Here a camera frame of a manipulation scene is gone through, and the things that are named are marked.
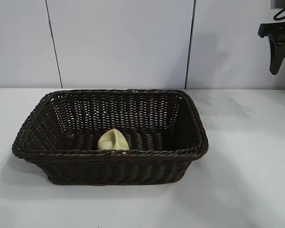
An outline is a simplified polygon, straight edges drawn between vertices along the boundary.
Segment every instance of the dark brown wicker basket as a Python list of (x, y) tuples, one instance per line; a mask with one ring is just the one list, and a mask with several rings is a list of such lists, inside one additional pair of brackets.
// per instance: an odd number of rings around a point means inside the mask
[[(97, 150), (112, 128), (130, 150)], [(40, 100), (12, 149), (55, 184), (147, 185), (180, 180), (207, 152), (208, 140), (183, 91), (69, 90)]]

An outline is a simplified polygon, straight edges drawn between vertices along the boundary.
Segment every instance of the white wall panel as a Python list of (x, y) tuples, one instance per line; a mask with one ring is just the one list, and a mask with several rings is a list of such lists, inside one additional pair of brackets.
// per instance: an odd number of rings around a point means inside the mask
[(193, 0), (48, 0), (64, 87), (184, 88)]
[(268, 0), (197, 0), (188, 88), (285, 88), (285, 59), (271, 75), (268, 38), (257, 34), (277, 12)]
[(0, 0), (0, 87), (60, 87), (44, 0)]

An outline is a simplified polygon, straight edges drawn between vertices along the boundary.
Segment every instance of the white table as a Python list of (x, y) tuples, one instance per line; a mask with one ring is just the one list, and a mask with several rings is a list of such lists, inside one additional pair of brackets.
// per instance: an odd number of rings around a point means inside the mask
[(285, 91), (187, 90), (209, 152), (159, 186), (57, 186), (11, 145), (54, 89), (0, 89), (0, 228), (285, 228)]

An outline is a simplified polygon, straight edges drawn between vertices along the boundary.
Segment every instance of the rectangular basket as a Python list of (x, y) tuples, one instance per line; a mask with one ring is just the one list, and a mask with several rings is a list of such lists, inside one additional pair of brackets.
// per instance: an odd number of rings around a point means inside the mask
[[(126, 151), (97, 150), (106, 131)], [(180, 180), (208, 140), (192, 99), (179, 90), (69, 90), (45, 95), (12, 146), (55, 184), (151, 185)]]

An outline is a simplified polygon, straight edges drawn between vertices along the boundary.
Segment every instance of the basket rim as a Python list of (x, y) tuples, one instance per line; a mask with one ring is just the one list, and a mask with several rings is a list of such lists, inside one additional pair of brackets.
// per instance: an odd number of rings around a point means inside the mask
[[(193, 115), (195, 117), (195, 122), (198, 126), (201, 141), (194, 147), (179, 149), (173, 151), (155, 151), (155, 150), (32, 150), (25, 147), (21, 147), (18, 143), (21, 136), (21, 130), (24, 130), (29, 123), (33, 123), (38, 117), (39, 111), (52, 99), (54, 96), (65, 93), (99, 93), (99, 92), (114, 92), (117, 94), (127, 94), (127, 93), (167, 93), (175, 94), (184, 97), (189, 106), (192, 108)], [(184, 91), (177, 89), (72, 89), (72, 90), (58, 90), (46, 94), (40, 102), (36, 105), (34, 110), (26, 118), (22, 127), (20, 128), (17, 137), (12, 145), (13, 154), (19, 158), (23, 158), (27, 161), (95, 161), (95, 160), (108, 160), (112, 158), (114, 160), (122, 160), (126, 157), (131, 157), (131, 159), (161, 159), (170, 160), (177, 158), (178, 160), (196, 160), (201, 158), (208, 150), (208, 139), (206, 136), (205, 129), (203, 128), (202, 122), (200, 120), (197, 108), (191, 99), (191, 97)]]

